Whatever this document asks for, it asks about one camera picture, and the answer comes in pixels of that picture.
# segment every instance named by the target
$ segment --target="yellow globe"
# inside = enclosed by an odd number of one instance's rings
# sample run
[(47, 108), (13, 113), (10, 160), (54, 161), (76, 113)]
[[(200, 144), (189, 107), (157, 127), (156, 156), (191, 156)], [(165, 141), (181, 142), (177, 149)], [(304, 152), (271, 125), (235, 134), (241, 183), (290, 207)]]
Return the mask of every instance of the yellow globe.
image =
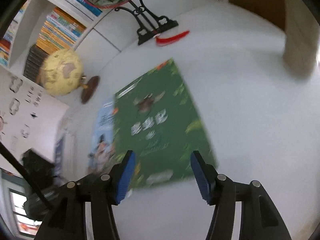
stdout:
[(41, 82), (49, 95), (63, 96), (79, 87), (82, 73), (78, 55), (72, 49), (62, 49), (43, 62)]

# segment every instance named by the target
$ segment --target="silver screw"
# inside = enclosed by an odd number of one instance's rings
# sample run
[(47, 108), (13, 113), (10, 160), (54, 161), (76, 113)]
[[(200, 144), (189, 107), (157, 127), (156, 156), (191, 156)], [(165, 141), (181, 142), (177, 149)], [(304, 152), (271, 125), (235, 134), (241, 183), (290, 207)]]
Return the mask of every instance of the silver screw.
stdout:
[(67, 188), (73, 188), (76, 184), (73, 182), (73, 181), (70, 181), (68, 184), (67, 184)]
[(254, 181), (252, 182), (252, 185), (254, 185), (255, 187), (260, 187), (260, 186), (261, 186), (261, 183), (260, 183), (259, 181), (257, 181), (257, 180), (254, 180)]
[(219, 174), (217, 176), (217, 178), (218, 178), (218, 180), (226, 180), (227, 179), (227, 177), (225, 175), (223, 175), (223, 174)]
[(110, 176), (108, 174), (103, 174), (101, 177), (100, 177), (101, 180), (103, 181), (106, 181), (108, 179), (110, 179)]

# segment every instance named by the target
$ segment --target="red object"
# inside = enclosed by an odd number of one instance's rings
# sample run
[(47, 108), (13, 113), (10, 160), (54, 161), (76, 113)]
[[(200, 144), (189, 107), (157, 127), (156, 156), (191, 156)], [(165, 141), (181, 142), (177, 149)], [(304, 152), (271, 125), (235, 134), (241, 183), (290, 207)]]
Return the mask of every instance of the red object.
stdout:
[(156, 37), (156, 43), (158, 46), (166, 46), (168, 44), (177, 42), (178, 40), (182, 39), (183, 37), (187, 36), (190, 33), (190, 31), (185, 31), (183, 33), (179, 33), (178, 35), (175, 35), (170, 38), (159, 38), (158, 36)]

